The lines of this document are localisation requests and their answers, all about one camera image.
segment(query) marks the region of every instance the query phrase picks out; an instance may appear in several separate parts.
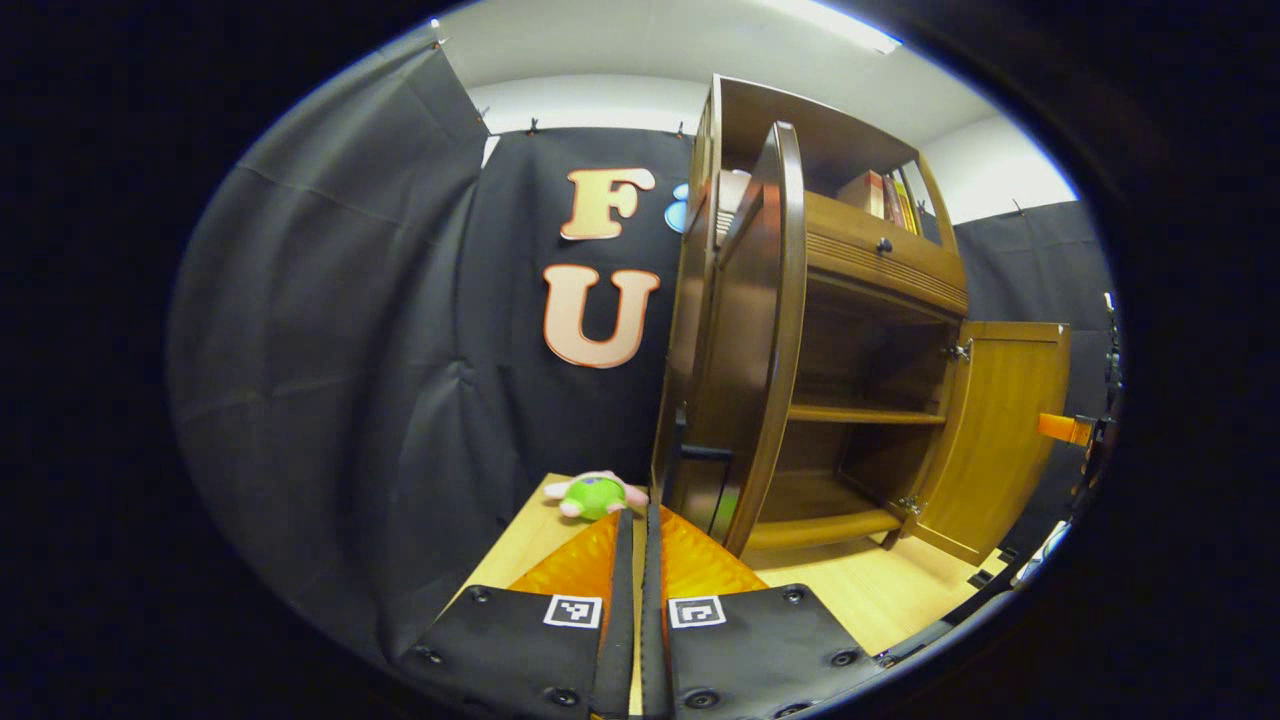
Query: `orange gripper pad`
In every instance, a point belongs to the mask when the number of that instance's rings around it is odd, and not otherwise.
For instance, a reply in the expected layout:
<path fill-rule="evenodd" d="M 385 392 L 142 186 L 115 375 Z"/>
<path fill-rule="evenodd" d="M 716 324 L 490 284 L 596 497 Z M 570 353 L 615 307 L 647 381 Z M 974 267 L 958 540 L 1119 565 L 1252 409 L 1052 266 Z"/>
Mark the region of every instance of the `orange gripper pad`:
<path fill-rule="evenodd" d="M 750 568 L 680 515 L 662 509 L 662 603 L 769 589 Z"/>
<path fill-rule="evenodd" d="M 608 628 L 617 542 L 618 514 L 609 512 L 556 548 L 507 589 L 603 598 L 600 626 Z"/>
<path fill-rule="evenodd" d="M 1053 439 L 1060 439 L 1071 445 L 1088 446 L 1092 428 L 1088 423 L 1082 423 L 1074 418 L 1041 413 L 1039 423 L 1037 424 L 1036 430 L 1039 432 L 1039 434 Z"/>

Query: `white wall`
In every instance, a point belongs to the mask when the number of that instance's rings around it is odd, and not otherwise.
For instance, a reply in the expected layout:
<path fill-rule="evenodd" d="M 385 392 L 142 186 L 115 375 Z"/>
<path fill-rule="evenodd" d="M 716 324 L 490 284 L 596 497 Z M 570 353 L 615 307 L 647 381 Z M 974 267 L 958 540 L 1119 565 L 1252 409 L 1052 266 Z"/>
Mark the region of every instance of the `white wall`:
<path fill-rule="evenodd" d="M 1053 161 L 1002 115 L 945 135 L 920 152 L 929 161 L 954 225 L 1012 213 L 1018 206 L 1078 199 Z"/>
<path fill-rule="evenodd" d="M 698 128 L 709 83 L 646 76 L 584 74 L 517 79 L 467 88 L 493 133 L 539 128 L 616 127 L 676 132 Z M 893 132 L 893 128 L 883 128 Z M 1075 200 L 1044 152 L 1001 115 L 978 120 L 920 147 L 929 160 L 951 223 Z M 918 174 L 909 174 L 925 200 Z M 932 204 L 925 202 L 932 211 Z"/>
<path fill-rule="evenodd" d="M 645 76 L 554 76 L 467 88 L 489 132 L 611 127 L 676 132 L 698 129 L 710 83 Z"/>

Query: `ceiling light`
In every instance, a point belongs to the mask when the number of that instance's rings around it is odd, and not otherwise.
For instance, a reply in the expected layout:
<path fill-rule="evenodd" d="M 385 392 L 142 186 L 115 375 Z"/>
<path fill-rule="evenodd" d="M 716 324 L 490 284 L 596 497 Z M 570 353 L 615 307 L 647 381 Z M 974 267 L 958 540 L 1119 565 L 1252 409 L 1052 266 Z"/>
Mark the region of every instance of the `ceiling light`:
<path fill-rule="evenodd" d="M 813 23 L 815 27 L 884 55 L 902 44 L 861 20 L 813 0 L 773 0 L 771 5 L 791 17 Z"/>

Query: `cabinet drawer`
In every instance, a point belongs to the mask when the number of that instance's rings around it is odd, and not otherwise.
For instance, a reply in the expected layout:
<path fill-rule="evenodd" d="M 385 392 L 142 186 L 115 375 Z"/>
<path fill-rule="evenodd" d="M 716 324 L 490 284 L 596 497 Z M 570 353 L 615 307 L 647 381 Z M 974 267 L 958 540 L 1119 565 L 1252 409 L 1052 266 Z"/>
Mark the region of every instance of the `cabinet drawer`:
<path fill-rule="evenodd" d="M 959 255 L 858 208 L 805 192 L 805 245 L 810 270 L 883 287 L 947 313 L 969 311 Z M 877 250 L 881 238 L 892 250 Z"/>

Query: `wooden letter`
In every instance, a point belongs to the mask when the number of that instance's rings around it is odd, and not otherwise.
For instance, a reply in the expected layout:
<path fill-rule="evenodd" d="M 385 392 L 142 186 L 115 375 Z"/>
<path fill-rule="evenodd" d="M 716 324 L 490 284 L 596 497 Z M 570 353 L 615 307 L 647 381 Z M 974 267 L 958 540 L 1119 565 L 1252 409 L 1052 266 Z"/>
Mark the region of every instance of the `wooden letter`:
<path fill-rule="evenodd" d="M 600 279 L 600 274 L 582 265 L 550 265 L 543 270 L 550 286 L 547 291 L 547 316 L 543 337 L 547 347 L 561 360 L 586 368 L 617 368 L 635 356 L 644 334 L 644 313 L 649 293 L 660 281 L 644 270 L 618 270 L 609 278 L 621 291 L 618 320 L 613 337 L 604 342 L 588 340 L 582 334 L 582 314 L 586 310 L 586 291 Z"/>
<path fill-rule="evenodd" d="M 609 210 L 618 209 L 618 215 L 635 215 L 640 196 L 636 188 L 653 190 L 653 173 L 644 168 L 622 168 L 611 170 L 573 170 L 568 174 L 573 182 L 573 214 L 561 225 L 564 240 L 608 240 L 622 234 L 622 224 L 614 220 Z M 613 190 L 614 183 L 623 183 Z"/>

